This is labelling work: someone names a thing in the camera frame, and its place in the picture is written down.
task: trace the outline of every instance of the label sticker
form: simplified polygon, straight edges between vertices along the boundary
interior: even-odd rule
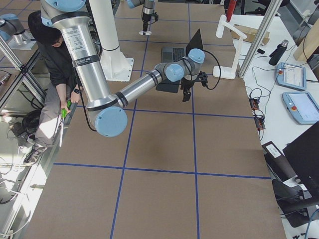
[[[67,45],[71,53],[86,50],[80,31],[78,29],[66,29],[63,33],[63,38],[65,39],[65,44]]]
[[[271,155],[274,158],[277,158],[281,155],[281,153],[275,148],[275,146],[273,144],[267,145],[266,148],[268,149],[268,151],[271,153]]]

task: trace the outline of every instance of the gray pants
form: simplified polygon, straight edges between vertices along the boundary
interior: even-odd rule
[[[70,99],[72,89],[66,86],[66,96]],[[61,120],[61,103],[56,87],[49,85],[45,97],[45,104],[41,111],[39,128],[35,133],[35,143],[42,146],[53,147]]]

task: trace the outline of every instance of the water bottle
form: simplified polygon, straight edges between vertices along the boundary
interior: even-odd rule
[[[269,55],[271,57],[269,60],[270,65],[277,65],[283,53],[287,50],[288,43],[288,40],[283,40],[283,42],[277,46],[276,50]]]

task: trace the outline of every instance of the white mount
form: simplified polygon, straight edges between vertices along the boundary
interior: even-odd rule
[[[111,1],[90,0],[90,6],[103,50],[100,62],[106,79],[130,81],[134,59],[126,58],[120,50]]]
[[[218,27],[217,27],[217,30],[216,30],[216,36],[218,38],[222,38],[223,32],[224,32],[224,27],[228,27],[230,30],[234,31],[235,33],[237,33],[239,35],[239,42],[238,42],[238,46],[236,48],[236,54],[235,54],[235,57],[234,57],[234,61],[233,61],[232,67],[226,67],[226,66],[221,66],[220,67],[221,68],[221,78],[235,79],[241,46],[243,44],[244,39],[246,39],[247,36],[243,32],[241,32],[240,30],[235,28],[234,26],[232,26],[229,23],[227,23],[226,19],[227,19],[226,15],[220,16]],[[213,76],[219,77],[219,67],[218,66],[214,66]]]

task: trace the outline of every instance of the blue joint cap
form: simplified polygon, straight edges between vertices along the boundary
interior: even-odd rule
[[[0,36],[3,38],[4,41],[8,41],[11,37],[4,31],[0,31]]]
[[[49,26],[49,27],[54,27],[51,20],[44,18],[43,16],[41,17],[42,20],[42,24],[45,26]]]
[[[4,20],[18,20],[19,18],[13,13],[7,13],[0,16]]]
[[[72,12],[81,9],[85,0],[45,0],[51,7],[60,11]]]
[[[135,8],[135,6],[134,6],[134,4],[132,3],[132,1],[131,0],[127,0],[127,2],[128,2],[128,6],[129,6],[129,8]]]
[[[190,50],[188,57],[196,63],[203,64],[205,53],[200,49],[194,48]]]
[[[105,137],[115,137],[122,133],[128,124],[124,109],[111,106],[102,110],[95,119],[96,131]]]
[[[180,65],[173,63],[165,69],[165,75],[172,82],[179,81],[184,77],[184,70]]]

